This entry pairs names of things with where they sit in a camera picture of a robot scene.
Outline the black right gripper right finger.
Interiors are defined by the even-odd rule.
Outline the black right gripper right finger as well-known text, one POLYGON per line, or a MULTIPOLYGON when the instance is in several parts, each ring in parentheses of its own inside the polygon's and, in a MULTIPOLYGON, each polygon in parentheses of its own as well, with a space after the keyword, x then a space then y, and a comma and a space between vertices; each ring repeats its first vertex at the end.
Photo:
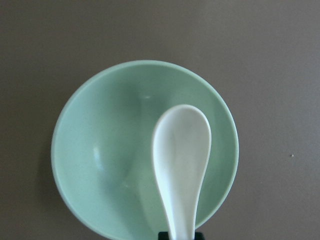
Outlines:
POLYGON ((195 232, 194 240, 204 240, 204 234, 202 232, 195 232))

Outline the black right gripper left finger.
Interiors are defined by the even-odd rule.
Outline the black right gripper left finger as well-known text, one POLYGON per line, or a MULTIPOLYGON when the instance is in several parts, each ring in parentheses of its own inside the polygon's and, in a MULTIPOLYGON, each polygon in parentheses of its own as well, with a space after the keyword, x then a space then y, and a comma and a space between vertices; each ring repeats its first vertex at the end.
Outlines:
POLYGON ((171 240, 170 233, 168 231, 161 231, 158 233, 158 240, 171 240))

